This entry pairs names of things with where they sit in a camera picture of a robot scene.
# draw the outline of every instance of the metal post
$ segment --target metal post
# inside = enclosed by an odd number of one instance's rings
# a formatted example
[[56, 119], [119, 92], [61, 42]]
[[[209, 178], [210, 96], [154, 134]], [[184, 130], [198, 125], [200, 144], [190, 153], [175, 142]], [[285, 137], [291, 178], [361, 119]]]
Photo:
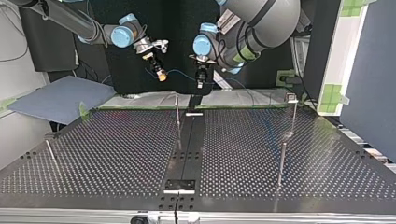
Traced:
[[51, 145], [50, 145], [50, 140], [46, 139], [46, 144], [47, 144], [47, 148], [49, 149], [50, 157], [51, 157], [53, 160], [56, 160], [55, 154], [53, 154], [52, 147], [51, 147]]
[[294, 112], [293, 112], [293, 123], [291, 124], [291, 132], [294, 133], [294, 123], [296, 121], [296, 114], [297, 114], [297, 104], [294, 104]]
[[[12, 4], [17, 5], [18, 7], [26, 6], [34, 1], [29, 0], [8, 0]], [[56, 0], [45, 0], [45, 2], [49, 6], [49, 19], [55, 21], [62, 27], [70, 30], [71, 32], [79, 35], [83, 38], [90, 39], [94, 35], [94, 25], [92, 22], [81, 12], [74, 11], [66, 4], [61, 3]], [[35, 4], [30, 7], [30, 9], [34, 10], [38, 14], [46, 16], [42, 6], [39, 4]]]
[[282, 151], [280, 153], [279, 177], [277, 179], [277, 184], [279, 186], [282, 186], [282, 175], [283, 175], [283, 166], [285, 165], [286, 146], [287, 143], [282, 144]]
[[178, 94], [176, 93], [176, 98], [175, 98], [175, 105], [176, 105], [176, 113], [177, 113], [177, 127], [180, 128], [180, 111], [178, 109]]

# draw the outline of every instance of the green tape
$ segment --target green tape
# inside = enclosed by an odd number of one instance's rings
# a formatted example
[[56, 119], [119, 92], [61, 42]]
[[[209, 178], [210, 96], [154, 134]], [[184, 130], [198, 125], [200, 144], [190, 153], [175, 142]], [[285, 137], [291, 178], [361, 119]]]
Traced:
[[345, 0], [341, 17], [359, 17], [364, 3], [364, 0]]
[[79, 103], [79, 115], [81, 116], [82, 120], [87, 120], [91, 117], [90, 111], [87, 110], [87, 106], [83, 103]]
[[[241, 50], [241, 54], [248, 60], [255, 60], [256, 59], [256, 55], [254, 52], [251, 52], [250, 49], [248, 49], [248, 46], [245, 46], [242, 50]], [[238, 62], [238, 63], [244, 63], [245, 60], [242, 59], [241, 55], [237, 54], [234, 58], [234, 61]]]
[[8, 106], [17, 101], [17, 98], [10, 98], [0, 102], [0, 112], [7, 110]]
[[341, 85], [326, 84], [321, 98], [319, 112], [335, 113], [341, 102]]
[[281, 81], [280, 78], [281, 77], [295, 77], [295, 74], [296, 74], [296, 72], [293, 69], [277, 71], [276, 86], [292, 88], [293, 84], [286, 84], [284, 81]]

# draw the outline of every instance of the vertical pin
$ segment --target vertical pin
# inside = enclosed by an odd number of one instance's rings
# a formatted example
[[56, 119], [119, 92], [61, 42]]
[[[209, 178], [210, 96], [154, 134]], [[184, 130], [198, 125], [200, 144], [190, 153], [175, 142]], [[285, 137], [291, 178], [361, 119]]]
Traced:
[[55, 154], [53, 154], [52, 146], [50, 145], [50, 140], [46, 139], [47, 148], [49, 149], [50, 157], [55, 160]]
[[176, 106], [176, 113], [177, 113], [177, 127], [180, 128], [180, 111], [178, 108], [178, 94], [176, 93], [175, 98], [175, 106]]
[[287, 143], [282, 144], [282, 151], [280, 153], [279, 177], [277, 179], [277, 184], [279, 186], [282, 186], [282, 175], [283, 175], [283, 166], [285, 165], [286, 146]]

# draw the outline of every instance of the wire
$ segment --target wire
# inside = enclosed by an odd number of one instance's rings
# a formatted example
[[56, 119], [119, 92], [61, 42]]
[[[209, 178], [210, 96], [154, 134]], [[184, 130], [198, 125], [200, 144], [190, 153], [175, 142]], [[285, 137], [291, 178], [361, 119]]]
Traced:
[[[95, 72], [95, 70], [93, 68], [91, 68], [87, 63], [82, 61], [81, 59], [79, 60], [79, 62], [85, 68], [85, 79], [87, 79], [87, 75], [89, 75], [92, 79], [99, 82], [99, 75]], [[93, 77], [90, 72], [87, 73], [87, 68], [91, 69], [91, 71], [95, 74], [95, 77]]]
[[[12, 7], [10, 7], [9, 5], [6, 5], [6, 4], [0, 5], [0, 7], [2, 7], [2, 6], [11, 9], [11, 11], [12, 11], [18, 18], [20, 17], [20, 16], [18, 15], [18, 13], [15, 11], [14, 8], [12, 8]], [[5, 12], [2, 8], [0, 8], [0, 9], [1, 9], [2, 14], [6, 16], [6, 18], [8, 19], [8, 21], [11, 22], [12, 26], [18, 31], [18, 33], [20, 33], [21, 35], [25, 36], [24, 33], [23, 33], [20, 29], [18, 29], [18, 27], [15, 25], [15, 23], [14, 23], [14, 22], [11, 20], [11, 18], [6, 14], [6, 12]], [[18, 60], [18, 59], [21, 59], [21, 58], [23, 58], [23, 57], [27, 54], [28, 51], [29, 51], [29, 47], [28, 47], [28, 44], [27, 44], [27, 41], [26, 41], [26, 48], [25, 48], [23, 54], [21, 54], [20, 56], [15, 57], [15, 58], [0, 60], [0, 63], [13, 62], [13, 61], [16, 61], [16, 60]]]
[[[215, 57], [216, 57], [216, 62], [218, 62], [218, 58], [220, 58], [221, 61], [222, 61], [224, 64], [226, 64], [227, 66], [229, 66], [229, 67], [231, 67], [231, 68], [243, 68], [243, 67], [247, 66], [250, 62], [254, 62], [254, 61], [255, 61], [255, 59], [254, 59], [254, 60], [249, 60], [249, 59], [247, 59], [247, 58], [243, 55], [242, 50], [241, 50], [241, 46], [240, 46], [240, 44], [239, 44], [239, 41], [240, 41], [240, 39], [241, 39], [241, 34], [242, 34], [242, 31], [243, 31], [243, 29], [244, 29], [245, 24], [246, 24], [246, 23], [243, 21], [242, 24], [240, 25], [239, 30], [238, 30], [238, 33], [237, 33], [237, 35], [236, 35], [236, 50], [237, 50], [238, 55], [242, 58], [242, 60], [245, 61], [245, 63], [244, 63], [243, 65], [241, 65], [241, 66], [233, 66], [233, 65], [228, 64], [228, 63], [224, 60], [224, 58], [222, 57], [222, 52], [225, 50], [225, 47], [226, 47], [226, 43], [225, 43], [225, 40], [224, 40], [224, 39], [221, 39], [221, 40], [219, 41], [219, 45], [218, 45], [219, 56], [216, 56], [216, 55], [215, 55]], [[248, 31], [249, 29], [253, 29], [253, 28], [249, 26], [249, 27], [245, 30], [245, 34], [244, 34], [245, 44], [246, 44], [247, 46], [248, 46], [247, 31]], [[222, 50], [220, 50], [221, 42], [223, 43], [223, 49], [222, 49]]]
[[182, 72], [182, 71], [180, 71], [180, 70], [177, 70], [177, 69], [169, 70], [169, 71], [168, 71], [168, 74], [174, 73], [174, 72], [183, 75], [184, 77], [188, 78], [189, 80], [195, 81], [195, 78], [189, 77], [187, 74], [185, 74], [184, 72]]
[[234, 82], [238, 83], [242, 88], [245, 89], [247, 94], [250, 95], [252, 105], [255, 105], [253, 95], [249, 92], [248, 88], [246, 88], [244, 84], [242, 84], [240, 81], [238, 81], [238, 80], [236, 80], [234, 78], [230, 78], [230, 77], [229, 78], [224, 78], [224, 80], [222, 80], [222, 81], [225, 81], [225, 80], [231, 80], [231, 81], [234, 81]]
[[147, 72], [147, 73], [149, 73], [149, 74], [152, 76], [152, 78], [154, 78], [154, 79], [158, 79], [157, 77], [155, 77], [155, 75], [154, 75], [154, 74], [150, 73], [150, 71], [149, 71], [147, 68], [145, 68], [145, 70], [146, 70], [146, 72]]
[[301, 83], [303, 84], [303, 88], [304, 88], [304, 91], [306, 92], [306, 95], [307, 95], [308, 98], [311, 100], [311, 103], [312, 103], [312, 105], [314, 106], [315, 110], [318, 111], [318, 106], [315, 105], [315, 103], [313, 102], [313, 98], [311, 97], [311, 95], [309, 94], [308, 90], [306, 89], [306, 86], [305, 86], [305, 84], [304, 84], [304, 79], [303, 79], [303, 77], [301, 76], [301, 73], [300, 73], [300, 65], [299, 65], [298, 60], [297, 60], [296, 40], [295, 40], [295, 38], [293, 38], [292, 40], [293, 40], [293, 47], [294, 47], [294, 50], [292, 50], [292, 51], [293, 51], [293, 54], [294, 54], [294, 61], [296, 62], [297, 76], [300, 78]]
[[111, 77], [111, 75], [108, 75], [105, 79], [103, 79], [103, 81], [101, 83], [104, 84], [106, 82], [106, 80], [108, 80], [110, 77]]
[[29, 47], [28, 47], [27, 44], [26, 44], [26, 49], [25, 49], [25, 52], [24, 52], [23, 54], [21, 54], [21, 55], [18, 56], [18, 57], [15, 57], [15, 58], [0, 60], [0, 63], [7, 63], [7, 62], [12, 62], [12, 61], [16, 61], [16, 60], [18, 60], [18, 59], [21, 59], [21, 58], [23, 58], [23, 57], [27, 54], [28, 51], [29, 51]]
[[[192, 80], [192, 81], [195, 81], [194, 78], [189, 77], [187, 74], [185, 74], [184, 72], [182, 72], [182, 71], [180, 71], [180, 70], [177, 70], [177, 69], [169, 70], [169, 71], [168, 71], [168, 74], [170, 74], [170, 73], [175, 73], [175, 72], [176, 72], [176, 73], [179, 73], [179, 74], [181, 74], [181, 75], [183, 75], [184, 77], [186, 77], [186, 78], [188, 78], [188, 79], [190, 79], [190, 80]], [[240, 81], [238, 81], [238, 80], [236, 80], [236, 79], [234, 79], [234, 78], [225, 78], [225, 79], [223, 79], [222, 81], [225, 81], [225, 80], [231, 80], [231, 81], [234, 81], [234, 82], [238, 83], [242, 88], [245, 89], [245, 91], [247, 92], [247, 94], [249, 94], [249, 96], [250, 96], [250, 98], [251, 98], [252, 104], [255, 105], [253, 95], [250, 93], [250, 91], [248, 90], [248, 88], [245, 87], [244, 84], [242, 84]]]
[[18, 15], [17, 11], [10, 7], [9, 5], [0, 5], [0, 11], [2, 12], [3, 16], [6, 17], [6, 19], [9, 21], [9, 23], [22, 35], [25, 36], [25, 34], [23, 33], [22, 30], [20, 30], [20, 28], [18, 28], [17, 25], [15, 25], [15, 23], [12, 21], [12, 19], [7, 15], [7, 13], [1, 8], [1, 7], [6, 7], [8, 9], [11, 10], [12, 13], [14, 13], [14, 15], [20, 20], [20, 24], [21, 24], [21, 17], [20, 15]]
[[92, 35], [92, 37], [85, 38], [85, 40], [87, 42], [92, 42], [92, 41], [95, 41], [95, 40], [99, 39], [100, 37], [102, 37], [102, 39], [104, 41], [104, 45], [107, 48], [108, 47], [108, 40], [107, 40], [106, 32], [105, 32], [103, 26], [98, 21], [94, 20], [89, 15], [87, 15], [85, 12], [83, 12], [81, 10], [79, 12], [81, 14], [83, 14], [88, 20], [90, 20], [92, 25], [93, 25], [93, 35]]
[[90, 15], [90, 0], [87, 0], [87, 15], [91, 16]]

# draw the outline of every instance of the robotic arm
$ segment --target robotic arm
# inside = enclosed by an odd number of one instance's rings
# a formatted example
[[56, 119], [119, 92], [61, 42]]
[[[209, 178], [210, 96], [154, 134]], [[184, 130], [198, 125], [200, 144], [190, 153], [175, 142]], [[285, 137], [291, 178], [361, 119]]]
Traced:
[[197, 62], [198, 88], [206, 82], [210, 64], [222, 67], [223, 72], [237, 74], [248, 62], [260, 57], [263, 50], [278, 47], [293, 33], [300, 17], [300, 0], [216, 0], [243, 21], [235, 46], [227, 48], [223, 39], [217, 40], [219, 28], [203, 23], [193, 43]]
[[167, 51], [167, 40], [151, 42], [134, 16], [129, 14], [120, 19], [120, 25], [101, 25], [81, 11], [74, 11], [58, 0], [8, 0], [18, 7], [27, 7], [43, 16], [44, 20], [52, 20], [62, 27], [78, 35], [80, 41], [87, 44], [113, 44], [119, 48], [134, 46], [137, 54], [149, 62], [151, 70], [160, 81], [166, 80], [166, 72], [162, 62], [156, 57], [156, 50]]

